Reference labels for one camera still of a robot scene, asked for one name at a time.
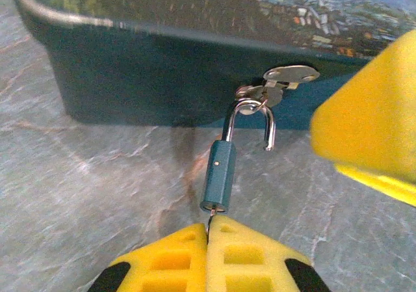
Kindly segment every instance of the silver shackle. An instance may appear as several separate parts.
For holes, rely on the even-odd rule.
[[[252,98],[240,98],[233,102],[231,107],[228,109],[226,121],[224,122],[224,128],[222,131],[222,140],[231,141],[234,132],[234,121],[237,113],[242,107],[251,106],[258,108],[264,116],[266,116],[266,129],[265,129],[265,142],[266,151],[273,150],[274,139],[276,138],[276,123],[274,121],[274,115],[272,109],[267,107],[264,103]]]

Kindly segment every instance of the gray marble surface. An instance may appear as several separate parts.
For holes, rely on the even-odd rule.
[[[0,290],[86,291],[109,262],[194,222],[218,129],[86,126],[0,0]],[[307,131],[237,130],[230,216],[307,255],[334,291],[416,291],[416,209],[311,152]]]

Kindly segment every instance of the yellow tool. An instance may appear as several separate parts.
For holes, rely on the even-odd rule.
[[[297,251],[216,215],[120,256],[88,292],[327,292]]]
[[[416,30],[317,109],[311,143],[341,173],[416,206]]]

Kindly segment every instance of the blue padlock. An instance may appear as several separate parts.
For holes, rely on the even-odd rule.
[[[254,112],[261,111],[266,116],[266,146],[264,149],[270,151],[274,147],[276,124],[272,110],[265,103],[256,99],[241,98],[236,100],[227,113],[222,140],[216,140],[211,147],[205,176],[205,192],[200,203],[200,207],[204,211],[228,212],[237,156],[234,143],[232,143],[234,121],[237,113],[247,107],[251,107]]]

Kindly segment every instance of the black rubber tip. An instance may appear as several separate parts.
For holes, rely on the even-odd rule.
[[[285,264],[300,292],[331,292],[312,266],[294,258],[286,259]]]
[[[129,269],[130,264],[126,261],[107,267],[94,281],[88,292],[117,292]]]

